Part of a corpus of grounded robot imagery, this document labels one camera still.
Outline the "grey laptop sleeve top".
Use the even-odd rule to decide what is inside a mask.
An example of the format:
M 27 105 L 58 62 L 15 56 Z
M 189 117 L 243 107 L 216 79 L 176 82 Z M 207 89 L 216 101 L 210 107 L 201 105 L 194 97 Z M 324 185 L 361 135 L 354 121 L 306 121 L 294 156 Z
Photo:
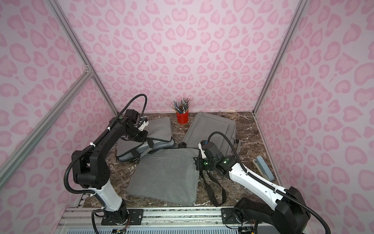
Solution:
M 146 140 L 136 142 L 124 137 L 117 142 L 116 158 L 120 162 L 140 159 L 151 151 L 170 148 L 175 145 L 172 124 L 169 117 L 150 120 L 145 127 Z

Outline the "grey laptop bag with strap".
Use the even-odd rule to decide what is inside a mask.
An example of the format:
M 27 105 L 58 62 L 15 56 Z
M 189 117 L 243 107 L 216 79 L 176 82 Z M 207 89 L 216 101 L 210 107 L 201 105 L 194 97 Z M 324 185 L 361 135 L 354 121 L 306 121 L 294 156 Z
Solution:
M 195 148 L 160 149 L 145 155 L 130 180 L 128 195 L 194 205 L 200 177 L 195 160 L 199 155 Z

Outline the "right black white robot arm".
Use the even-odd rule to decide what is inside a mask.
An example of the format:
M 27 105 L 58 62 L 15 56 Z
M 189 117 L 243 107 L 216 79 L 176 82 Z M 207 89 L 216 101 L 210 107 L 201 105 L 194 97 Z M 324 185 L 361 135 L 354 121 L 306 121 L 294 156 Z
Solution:
M 294 187 L 286 189 L 276 185 L 248 169 L 237 153 L 225 156 L 209 139 L 198 145 L 200 154 L 196 158 L 196 169 L 200 176 L 207 174 L 214 183 L 218 180 L 211 171 L 234 181 L 258 196 L 262 201 L 254 202 L 242 198 L 234 207 L 221 210 L 222 222 L 228 228 L 238 224 L 238 233 L 247 229 L 245 223 L 252 224 L 250 231 L 256 234 L 261 223 L 275 227 L 280 234 L 302 234 L 310 217 L 314 216 L 323 226 L 325 233 L 331 233 L 328 223 L 314 210 L 308 207 L 300 191 Z

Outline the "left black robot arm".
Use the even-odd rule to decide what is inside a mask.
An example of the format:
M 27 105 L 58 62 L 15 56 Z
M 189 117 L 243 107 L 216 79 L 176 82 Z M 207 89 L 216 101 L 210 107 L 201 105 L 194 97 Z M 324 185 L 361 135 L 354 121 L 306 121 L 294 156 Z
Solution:
M 129 108 L 127 104 L 107 128 L 82 151 L 74 151 L 63 182 L 72 194 L 90 194 L 101 203 L 104 218 L 123 224 L 129 218 L 126 203 L 110 183 L 110 169 L 106 157 L 115 143 L 124 137 L 130 141 L 146 141 L 148 120 L 143 112 Z

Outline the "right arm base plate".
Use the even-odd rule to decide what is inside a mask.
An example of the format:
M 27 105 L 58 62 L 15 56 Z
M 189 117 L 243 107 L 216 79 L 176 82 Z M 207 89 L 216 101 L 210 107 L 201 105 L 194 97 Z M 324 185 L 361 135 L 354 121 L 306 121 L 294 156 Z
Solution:
M 243 224 L 241 213 L 236 208 L 221 208 L 223 224 Z

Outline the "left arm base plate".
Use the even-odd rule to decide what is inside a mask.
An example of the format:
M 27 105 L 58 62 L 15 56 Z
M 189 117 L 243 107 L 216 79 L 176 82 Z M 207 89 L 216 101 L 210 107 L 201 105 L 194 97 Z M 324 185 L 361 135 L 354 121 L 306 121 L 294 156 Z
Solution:
M 115 212 L 105 212 L 101 225 L 140 225 L 142 222 L 143 213 L 143 209 L 127 209 L 118 210 Z

